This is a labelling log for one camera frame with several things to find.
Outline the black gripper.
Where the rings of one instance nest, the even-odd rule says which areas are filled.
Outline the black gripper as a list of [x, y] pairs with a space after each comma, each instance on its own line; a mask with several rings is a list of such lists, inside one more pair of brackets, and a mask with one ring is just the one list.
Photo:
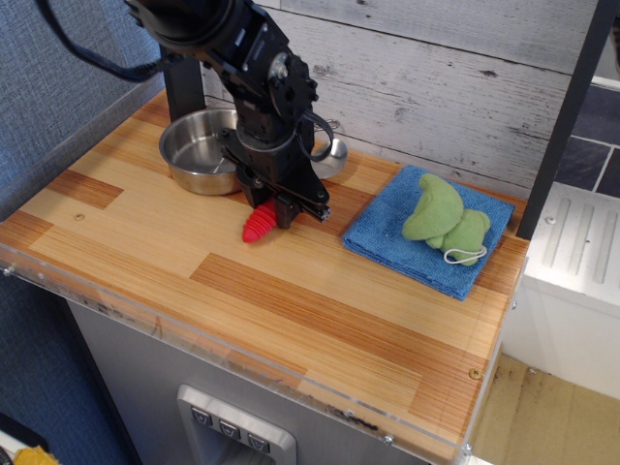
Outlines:
[[223, 155], [236, 166], [236, 177], [252, 208], [272, 197], [277, 226], [288, 230], [305, 212], [320, 222], [330, 214], [329, 193], [300, 152], [295, 136], [268, 146], [225, 128], [217, 134]]

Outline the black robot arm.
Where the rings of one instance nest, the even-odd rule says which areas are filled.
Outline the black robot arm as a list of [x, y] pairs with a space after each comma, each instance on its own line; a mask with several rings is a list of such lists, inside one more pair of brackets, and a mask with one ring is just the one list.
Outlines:
[[131, 15], [165, 49], [213, 69], [232, 96], [236, 126], [217, 138], [252, 207], [274, 201], [277, 225], [305, 212], [330, 213], [329, 193], [312, 165], [330, 125], [313, 111], [317, 83], [270, 15], [252, 1], [132, 1]]

